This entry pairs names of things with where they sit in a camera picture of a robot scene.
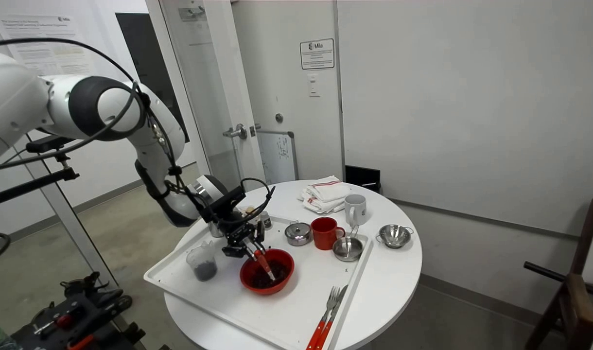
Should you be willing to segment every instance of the robotic arm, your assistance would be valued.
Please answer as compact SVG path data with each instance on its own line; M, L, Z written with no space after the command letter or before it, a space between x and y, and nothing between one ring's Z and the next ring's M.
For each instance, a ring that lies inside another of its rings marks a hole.
M201 214L228 240L226 255L255 257L265 249L263 228L252 218L263 213L273 191L265 207L242 216L236 207L246 197L244 185L228 191L215 178L201 178L195 189L183 185L176 164L185 144L182 125L147 86L135 92L133 84L102 76L42 78L0 55L0 156L36 129L57 137L51 143L57 146L127 139L137 148L141 179L176 226L191 226Z

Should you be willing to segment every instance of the sign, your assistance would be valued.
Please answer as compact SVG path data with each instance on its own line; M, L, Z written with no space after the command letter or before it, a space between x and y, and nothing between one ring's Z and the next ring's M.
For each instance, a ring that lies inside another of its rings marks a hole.
M300 63L304 71L335 69L335 39L302 41Z

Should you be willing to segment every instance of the white tray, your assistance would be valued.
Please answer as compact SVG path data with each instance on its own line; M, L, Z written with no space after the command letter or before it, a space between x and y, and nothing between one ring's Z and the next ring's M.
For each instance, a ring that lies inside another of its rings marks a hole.
M187 265L187 251L217 240L209 234L209 228L154 265L145 281L273 347L298 350L308 347L327 308L331 288L349 284L325 343L325 349L335 349L347 310L370 259L372 240L360 236L366 249L358 263L341 263L333 251L320 251L314 244L306 248L288 246L285 238L288 224L292 222L273 218L273 228L267 230L265 238L267 248L285 249L296 261L296 275L277 296L261 298L248 292L240 284L240 269L246 259L230 259L222 253L218 253L218 275L209 283L199 283Z

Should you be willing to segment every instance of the gray floor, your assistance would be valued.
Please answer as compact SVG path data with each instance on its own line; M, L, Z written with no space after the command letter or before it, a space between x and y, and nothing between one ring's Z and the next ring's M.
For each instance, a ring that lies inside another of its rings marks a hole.
M94 205L80 218L123 290L135 298L125 319L147 329L145 347L197 349L174 325L162 292L143 281L145 271L168 255L187 230L174 228L143 187ZM18 329L40 308L61 300L61 281L86 273L82 257L59 224L16 240L0 259L0 327ZM368 349L516 350L524 349L531 329L423 284L405 316ZM561 337L551 337L545 349L563 349Z

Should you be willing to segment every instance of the paper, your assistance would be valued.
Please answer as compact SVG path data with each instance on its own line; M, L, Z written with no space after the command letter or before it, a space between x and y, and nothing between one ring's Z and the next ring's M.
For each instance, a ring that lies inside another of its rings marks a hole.
M300 63L304 71L335 69L335 39L302 41Z
M61 38L78 39L78 26L69 16L10 16L0 18L0 34L5 39L18 38ZM90 73L94 57L71 45L36 43L10 45L12 57L42 74L80 74Z

